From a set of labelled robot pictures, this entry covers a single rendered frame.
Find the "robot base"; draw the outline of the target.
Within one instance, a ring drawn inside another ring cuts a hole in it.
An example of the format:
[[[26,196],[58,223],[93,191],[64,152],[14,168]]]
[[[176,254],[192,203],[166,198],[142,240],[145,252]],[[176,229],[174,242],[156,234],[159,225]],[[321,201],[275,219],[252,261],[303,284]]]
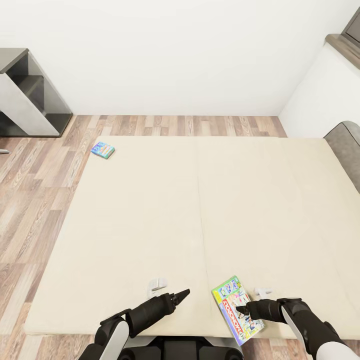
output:
[[[138,335],[118,360],[245,360],[234,337]]]

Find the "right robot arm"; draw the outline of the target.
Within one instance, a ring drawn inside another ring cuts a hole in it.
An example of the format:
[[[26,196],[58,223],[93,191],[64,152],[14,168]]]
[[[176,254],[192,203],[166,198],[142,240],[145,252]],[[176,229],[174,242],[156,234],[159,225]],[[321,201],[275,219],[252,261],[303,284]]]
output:
[[[316,316],[308,304],[299,297],[268,299],[273,293],[270,284],[258,285],[253,292],[258,297],[236,310],[252,320],[267,320],[290,326],[304,349],[313,360],[360,360],[341,340],[335,328]]]

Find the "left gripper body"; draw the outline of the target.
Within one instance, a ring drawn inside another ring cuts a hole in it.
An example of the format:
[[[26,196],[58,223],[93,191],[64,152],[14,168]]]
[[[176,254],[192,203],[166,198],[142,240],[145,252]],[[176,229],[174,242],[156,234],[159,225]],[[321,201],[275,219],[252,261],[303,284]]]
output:
[[[169,293],[155,296],[140,304],[146,316],[146,329],[161,320],[164,316],[175,312],[172,298]]]

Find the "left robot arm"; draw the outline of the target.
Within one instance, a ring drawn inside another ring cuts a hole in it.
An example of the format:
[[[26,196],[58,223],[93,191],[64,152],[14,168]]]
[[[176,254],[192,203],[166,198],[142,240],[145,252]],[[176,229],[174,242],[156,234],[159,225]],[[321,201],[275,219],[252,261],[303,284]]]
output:
[[[171,315],[190,293],[190,289],[170,295],[160,295],[158,290],[168,286],[166,278],[156,278],[148,283],[147,301],[138,307],[127,308],[115,313],[100,322],[94,343],[89,344],[78,360],[118,360],[128,337],[138,334]]]

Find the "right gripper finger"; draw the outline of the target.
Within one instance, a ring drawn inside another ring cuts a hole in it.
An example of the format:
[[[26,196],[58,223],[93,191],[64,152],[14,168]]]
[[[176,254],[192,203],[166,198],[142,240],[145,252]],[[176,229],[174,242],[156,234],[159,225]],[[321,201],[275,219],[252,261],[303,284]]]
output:
[[[246,316],[249,316],[250,315],[250,311],[249,311],[249,307],[248,307],[248,304],[244,305],[244,306],[236,306],[235,307],[236,310]]]

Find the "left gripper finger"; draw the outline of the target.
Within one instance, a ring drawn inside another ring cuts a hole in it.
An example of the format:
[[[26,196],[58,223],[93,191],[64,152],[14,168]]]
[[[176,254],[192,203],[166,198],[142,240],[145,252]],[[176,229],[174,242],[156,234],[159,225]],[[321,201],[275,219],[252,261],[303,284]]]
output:
[[[191,291],[188,288],[179,293],[171,295],[171,301],[175,310],[176,310],[176,306],[178,306],[190,293]]]

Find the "board game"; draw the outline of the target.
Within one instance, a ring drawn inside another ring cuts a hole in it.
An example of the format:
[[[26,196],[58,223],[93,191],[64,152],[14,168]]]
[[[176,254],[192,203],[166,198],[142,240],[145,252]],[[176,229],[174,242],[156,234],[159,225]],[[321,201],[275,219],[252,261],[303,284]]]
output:
[[[91,152],[107,159],[113,152],[115,148],[111,145],[105,144],[103,142],[97,143],[94,148],[91,149]]]
[[[251,301],[236,275],[217,286],[212,293],[239,346],[265,327],[262,319],[253,320],[250,315],[236,310],[236,307],[246,306]]]

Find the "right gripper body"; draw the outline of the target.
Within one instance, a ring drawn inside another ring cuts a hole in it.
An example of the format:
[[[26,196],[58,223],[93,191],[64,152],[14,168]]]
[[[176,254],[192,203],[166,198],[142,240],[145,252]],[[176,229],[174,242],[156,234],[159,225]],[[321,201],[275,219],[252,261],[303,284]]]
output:
[[[272,299],[261,299],[249,301],[247,303],[249,314],[252,320],[267,320],[272,322],[277,322],[270,312],[270,304]]]

